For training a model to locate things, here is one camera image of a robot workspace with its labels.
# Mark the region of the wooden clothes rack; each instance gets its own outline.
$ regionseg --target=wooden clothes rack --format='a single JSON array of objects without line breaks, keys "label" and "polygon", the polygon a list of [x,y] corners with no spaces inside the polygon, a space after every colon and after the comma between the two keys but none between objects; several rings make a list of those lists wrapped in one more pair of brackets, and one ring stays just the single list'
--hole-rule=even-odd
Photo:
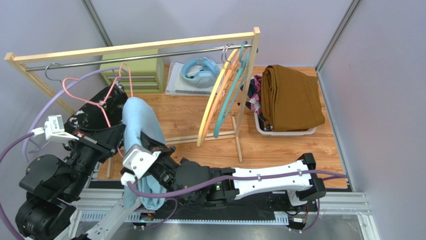
[{"label": "wooden clothes rack", "polygon": [[[256,53],[259,46],[261,32],[258,27],[255,27],[252,32],[242,32],[242,33],[233,33],[233,34],[223,34],[223,35],[213,35],[213,36],[203,36],[203,37],[192,37],[192,38],[183,38],[176,40],[165,40],[165,41],[154,41],[154,42],[146,42],[146,43],[137,43],[137,44],[128,44],[128,45],[120,45],[120,46],[109,46],[109,47],[99,47],[99,48],[91,48],[91,49],[83,49],[83,50],[74,50],[74,51],[63,51],[63,52],[54,52],[54,53],[44,53],[44,54],[36,54],[36,55],[27,55],[27,56],[16,56],[13,52],[9,52],[4,57],[4,60],[9,63],[13,68],[15,68],[20,74],[22,74],[25,78],[27,78],[31,83],[33,83],[42,93],[52,98],[56,92],[47,85],[34,71],[44,70],[46,67],[28,67],[27,64],[30,63],[39,63],[39,62],[57,62],[60,60],[66,59],[77,59],[84,57],[93,57],[93,56],[101,56],[107,54],[117,54],[117,53],[126,53],[126,52],[136,52],[142,50],[150,50],[150,49],[164,49],[164,48],[175,48],[175,47],[183,47],[183,46],[192,46],[192,45],[201,45],[201,44],[211,44],[211,43],[223,43],[230,41],[238,41],[238,40],[247,40],[251,41],[251,49],[249,51],[249,59],[247,63],[247,79],[243,83],[243,90],[241,94],[241,103],[246,102],[247,93],[248,93],[248,85],[250,83],[250,76],[252,75],[253,67],[255,64]],[[152,56],[141,56],[140,58],[161,58],[183,55],[183,54],[191,54],[191,53],[202,53],[202,52],[211,52],[211,51],[220,51],[223,47],[217,47],[216,50],[213,48],[202,49],[199,51],[187,51],[175,53],[174,55],[170,53],[163,53]],[[130,60],[137,59],[116,59],[116,62],[124,62]],[[69,67],[80,67],[87,65],[98,65],[103,63],[102,61],[96,62],[86,62],[86,63],[75,63],[75,64],[67,64],[67,65],[52,65],[50,69],[59,69],[59,68],[69,68]],[[62,98],[59,98],[56,103],[68,114],[73,115],[75,110],[68,105]],[[232,123],[234,130],[232,131],[222,131],[219,133],[218,138],[214,138],[212,133],[206,135],[205,141],[215,140],[215,139],[228,139],[235,138],[236,149],[238,153],[239,162],[243,161],[239,133],[241,129],[241,123],[243,121],[243,113],[245,110],[245,104],[241,104],[239,108],[239,113],[237,118],[235,114],[232,112]],[[193,143],[197,142],[198,135],[192,136],[182,136],[182,137],[172,137],[167,138],[166,143],[168,145],[172,144],[183,144],[183,143]],[[108,170],[111,172],[111,160],[108,165]]]}]

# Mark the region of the folded brown cloth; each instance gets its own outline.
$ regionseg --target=folded brown cloth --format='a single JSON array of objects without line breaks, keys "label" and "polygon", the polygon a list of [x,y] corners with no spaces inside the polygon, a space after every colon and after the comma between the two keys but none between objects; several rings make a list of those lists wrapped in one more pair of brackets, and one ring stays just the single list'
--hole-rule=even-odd
[{"label": "folded brown cloth", "polygon": [[274,132],[311,129],[326,121],[316,76],[270,65],[263,72],[260,91],[265,126]]}]

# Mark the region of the clothes rack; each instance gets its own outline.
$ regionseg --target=clothes rack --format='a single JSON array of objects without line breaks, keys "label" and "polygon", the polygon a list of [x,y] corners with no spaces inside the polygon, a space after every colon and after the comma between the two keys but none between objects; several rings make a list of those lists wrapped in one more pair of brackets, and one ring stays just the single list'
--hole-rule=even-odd
[{"label": "clothes rack", "polygon": [[[52,98],[56,94],[56,92],[35,73],[35,71],[45,70],[47,66],[29,67],[27,66],[27,64],[39,63],[39,62],[58,62],[60,60],[66,60],[66,59],[77,59],[77,58],[84,58],[84,57],[102,56],[107,54],[136,52],[136,51],[149,50],[149,49],[175,48],[175,47],[184,47],[184,46],[192,46],[192,45],[247,40],[247,41],[251,41],[251,44],[249,42],[249,44],[245,45],[245,47],[250,48],[246,71],[247,71],[247,75],[251,76],[255,59],[256,59],[256,53],[259,46],[260,35],[261,35],[260,29],[258,27],[255,27],[253,31],[251,32],[192,37],[192,38],[183,38],[183,39],[175,39],[175,40],[154,41],[154,42],[146,42],[146,43],[99,47],[99,48],[54,52],[54,53],[45,53],[45,54],[36,54],[36,55],[16,56],[13,52],[9,52],[4,57],[4,60],[8,64],[10,64],[13,68],[15,68],[25,78],[27,78],[31,83],[33,83],[41,92],[43,92],[49,98]],[[241,45],[221,46],[221,47],[214,47],[214,48],[171,52],[171,53],[160,53],[160,54],[154,54],[154,55],[127,57],[127,58],[102,60],[102,61],[59,64],[59,65],[51,65],[49,69],[73,68],[73,67],[81,67],[81,66],[89,66],[89,65],[100,65],[103,63],[118,63],[118,62],[141,60],[141,59],[163,58],[163,57],[170,57],[170,56],[206,53],[206,52],[222,51],[224,48],[238,49],[238,48],[241,48]],[[241,100],[240,100],[241,103],[246,102],[247,92],[249,90],[248,88],[249,83],[250,83],[250,77],[248,77],[246,79],[246,82],[243,83],[243,90],[241,93]],[[63,99],[59,98],[56,103],[66,113],[70,115],[75,113],[75,109],[70,107]],[[242,150],[241,150],[241,147],[238,147],[238,146],[240,146],[239,133],[241,128],[241,123],[243,121],[244,110],[245,110],[245,105],[241,104],[239,107],[237,118],[235,117],[235,114],[233,112],[231,113],[234,130],[222,131],[219,133],[218,138],[214,138],[212,133],[207,134],[205,137],[205,141],[235,138],[236,145],[237,145],[238,159],[240,160],[240,162],[242,161]],[[194,142],[197,142],[197,138],[198,138],[198,135],[172,137],[172,138],[167,138],[166,143],[168,145],[194,143]]]},{"label": "clothes rack", "polygon": [[[251,48],[251,44],[246,44],[244,48]],[[55,65],[49,64],[47,66],[34,66],[28,67],[25,69],[27,72],[35,72],[35,71],[44,71],[47,67],[48,69],[65,69],[65,68],[75,68],[75,67],[84,67],[84,66],[92,66],[92,65],[101,65],[101,64],[113,64],[113,63],[121,63],[128,61],[136,61],[136,60],[145,60],[145,59],[157,59],[157,58],[166,58],[173,56],[182,56],[182,55],[190,55],[190,54],[200,54],[200,53],[209,53],[215,51],[222,51],[224,48],[226,49],[239,49],[241,45],[232,45],[232,46],[219,46],[213,48],[205,48],[200,50],[190,50],[190,51],[178,51],[178,52],[169,52],[169,53],[159,53],[152,55],[143,55],[143,56],[131,56],[131,57],[122,57],[108,60],[100,60],[100,61],[85,61],[78,63],[70,63],[70,64],[58,64]]]}]

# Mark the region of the metal corner post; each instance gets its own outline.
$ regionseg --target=metal corner post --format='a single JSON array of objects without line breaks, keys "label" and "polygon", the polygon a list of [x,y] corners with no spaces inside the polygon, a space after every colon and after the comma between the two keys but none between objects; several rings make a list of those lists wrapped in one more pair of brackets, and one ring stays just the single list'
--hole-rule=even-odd
[{"label": "metal corner post", "polygon": [[105,47],[112,47],[113,43],[111,42],[111,39],[108,36],[107,31],[105,30],[105,27],[102,24],[102,21],[99,18],[99,15],[96,12],[96,9],[93,6],[92,1],[91,0],[81,0],[81,3],[83,4],[84,8],[87,11],[87,14],[89,15],[90,19],[92,20],[94,27],[96,28],[97,32],[99,33],[100,38],[103,41],[103,44],[105,44]]},{"label": "metal corner post", "polygon": [[340,37],[342,36],[342,33],[345,31],[346,27],[348,26],[349,22],[351,21],[352,17],[357,11],[358,6],[360,5],[361,2],[362,0],[352,0],[352,2],[350,3],[336,31],[334,32],[333,37],[331,37],[330,42],[328,43],[324,53],[319,59],[318,64],[315,66],[315,70],[317,74],[321,72],[322,68],[326,64],[326,61],[329,58],[330,54],[332,53],[334,47],[336,46],[336,43],[339,41]]}]

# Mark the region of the metal hanging rod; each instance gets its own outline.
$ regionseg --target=metal hanging rod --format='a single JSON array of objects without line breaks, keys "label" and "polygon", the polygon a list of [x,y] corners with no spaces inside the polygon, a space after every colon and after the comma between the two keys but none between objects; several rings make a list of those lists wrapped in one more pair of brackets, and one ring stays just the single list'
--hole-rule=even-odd
[{"label": "metal hanging rod", "polygon": [[[144,56],[131,56],[131,57],[123,57],[123,58],[117,58],[117,59],[86,61],[86,62],[78,62],[78,63],[70,63],[70,64],[58,64],[58,65],[49,66],[49,69],[51,70],[51,69],[75,68],[75,67],[101,65],[101,64],[113,64],[113,63],[135,61],[135,60],[156,59],[156,58],[165,58],[165,57],[180,56],[180,55],[208,53],[208,52],[222,51],[225,47],[226,46],[219,46],[219,47],[206,48],[206,49],[200,49],[200,50],[159,53],[159,54],[144,55]],[[251,48],[251,47],[252,47],[251,44],[244,45],[244,48]],[[228,46],[227,49],[239,49],[239,48],[241,48],[241,45],[231,45],[231,46]],[[27,67],[25,71],[27,72],[44,71],[46,67],[47,66]]]}]

